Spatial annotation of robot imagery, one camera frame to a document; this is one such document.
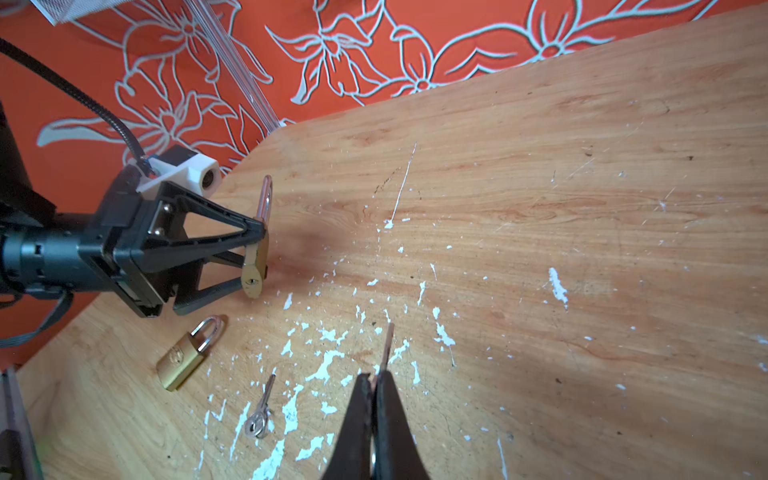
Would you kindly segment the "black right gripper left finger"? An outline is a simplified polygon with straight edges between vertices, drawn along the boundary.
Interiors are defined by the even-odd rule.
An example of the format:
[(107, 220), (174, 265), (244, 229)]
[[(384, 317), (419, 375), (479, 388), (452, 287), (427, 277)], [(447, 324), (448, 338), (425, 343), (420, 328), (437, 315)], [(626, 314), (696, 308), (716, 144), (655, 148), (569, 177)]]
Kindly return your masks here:
[(333, 454), (322, 476), (332, 479), (371, 477), (373, 390), (369, 374), (356, 377)]

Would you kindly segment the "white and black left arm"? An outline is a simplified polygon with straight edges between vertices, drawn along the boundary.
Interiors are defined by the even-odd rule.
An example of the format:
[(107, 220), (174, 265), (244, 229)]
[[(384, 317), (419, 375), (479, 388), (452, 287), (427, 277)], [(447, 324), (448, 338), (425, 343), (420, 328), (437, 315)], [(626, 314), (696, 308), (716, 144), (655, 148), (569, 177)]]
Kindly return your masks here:
[(186, 315), (237, 291), (258, 297), (267, 274), (273, 183), (255, 217), (212, 200), (218, 163), (175, 146), (147, 155), (129, 127), (82, 90), (19, 49), (2, 53), (96, 113), (126, 143), (125, 165), (92, 214), (65, 214), (32, 187), (14, 135), (1, 127), (1, 304), (51, 300), (41, 323), (63, 319), (78, 293), (113, 292), (138, 316), (166, 304)]

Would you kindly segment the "white mesh wall basket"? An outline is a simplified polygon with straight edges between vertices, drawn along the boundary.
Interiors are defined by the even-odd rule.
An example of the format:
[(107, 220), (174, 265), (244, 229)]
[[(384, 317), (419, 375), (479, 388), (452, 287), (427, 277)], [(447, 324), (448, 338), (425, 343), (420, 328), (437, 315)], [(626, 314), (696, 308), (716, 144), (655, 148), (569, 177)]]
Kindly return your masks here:
[(126, 2), (128, 0), (31, 0), (52, 25), (72, 22)]

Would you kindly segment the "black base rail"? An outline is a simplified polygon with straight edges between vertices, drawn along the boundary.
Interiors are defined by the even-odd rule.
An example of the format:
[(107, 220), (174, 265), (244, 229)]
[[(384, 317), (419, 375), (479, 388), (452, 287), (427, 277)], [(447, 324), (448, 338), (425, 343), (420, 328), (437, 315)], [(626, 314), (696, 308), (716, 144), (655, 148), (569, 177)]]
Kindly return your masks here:
[(41, 480), (43, 473), (14, 367), (1, 373), (1, 478)]

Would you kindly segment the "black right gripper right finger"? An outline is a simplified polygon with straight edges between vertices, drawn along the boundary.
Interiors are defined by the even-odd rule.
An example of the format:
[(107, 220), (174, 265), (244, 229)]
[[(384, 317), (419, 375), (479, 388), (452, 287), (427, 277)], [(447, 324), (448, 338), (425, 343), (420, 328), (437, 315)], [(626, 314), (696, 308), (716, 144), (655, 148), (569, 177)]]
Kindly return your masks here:
[(429, 479), (389, 371), (378, 377), (374, 411), (374, 478)]

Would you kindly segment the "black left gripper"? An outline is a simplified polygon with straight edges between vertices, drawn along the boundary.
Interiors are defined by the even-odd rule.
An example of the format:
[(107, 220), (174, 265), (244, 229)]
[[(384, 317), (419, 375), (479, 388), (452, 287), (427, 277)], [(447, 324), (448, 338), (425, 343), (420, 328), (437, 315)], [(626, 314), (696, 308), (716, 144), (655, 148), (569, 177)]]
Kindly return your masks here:
[(244, 257), (229, 250), (261, 241), (265, 224), (168, 181), (147, 200), (140, 178), (124, 168), (92, 215), (2, 223), (2, 294), (69, 302), (113, 292), (137, 315), (157, 317), (169, 300), (184, 316), (241, 290), (240, 276), (200, 289), (203, 267), (241, 269)]

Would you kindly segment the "small silver key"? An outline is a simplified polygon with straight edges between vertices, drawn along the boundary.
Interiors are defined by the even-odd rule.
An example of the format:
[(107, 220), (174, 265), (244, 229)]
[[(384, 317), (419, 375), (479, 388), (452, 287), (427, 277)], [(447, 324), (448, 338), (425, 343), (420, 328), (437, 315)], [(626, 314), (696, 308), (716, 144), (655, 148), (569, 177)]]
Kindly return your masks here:
[(391, 347), (392, 347), (392, 341), (394, 336), (394, 329), (395, 324), (389, 323), (388, 328), (385, 335), (385, 342), (384, 342), (384, 349), (382, 354), (382, 359), (379, 365), (379, 370), (377, 372), (377, 376), (380, 377), (381, 374), (387, 369), (387, 365), (389, 362)]

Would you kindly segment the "brass padlock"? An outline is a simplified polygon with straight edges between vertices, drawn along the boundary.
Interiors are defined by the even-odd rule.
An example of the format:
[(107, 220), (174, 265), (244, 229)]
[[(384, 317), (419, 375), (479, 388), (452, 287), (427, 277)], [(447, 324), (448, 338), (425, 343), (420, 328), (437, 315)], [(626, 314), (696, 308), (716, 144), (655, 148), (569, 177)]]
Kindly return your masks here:
[(241, 270), (241, 285), (246, 296), (251, 299), (258, 298), (264, 288), (267, 278), (267, 257), (269, 250), (268, 224), (271, 215), (273, 196), (273, 180), (266, 175), (263, 180), (259, 205), (255, 219), (264, 226), (264, 237), (257, 243), (250, 244), (245, 249), (245, 256)]
[(223, 316), (210, 316), (186, 332), (156, 363), (162, 387), (177, 390), (207, 358), (225, 329)]

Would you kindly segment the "aluminium frame post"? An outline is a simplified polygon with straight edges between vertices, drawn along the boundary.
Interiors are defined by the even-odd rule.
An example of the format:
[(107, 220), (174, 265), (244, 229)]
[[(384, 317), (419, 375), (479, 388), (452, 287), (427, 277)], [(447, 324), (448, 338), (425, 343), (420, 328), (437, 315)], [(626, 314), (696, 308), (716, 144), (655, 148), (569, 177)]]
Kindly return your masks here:
[(246, 66), (243, 56), (237, 51), (236, 44), (221, 24), (209, 1), (185, 1), (193, 18), (202, 28), (221, 63), (226, 67), (244, 100), (261, 121), (265, 129), (264, 136), (283, 126), (274, 109), (263, 94), (258, 81)]

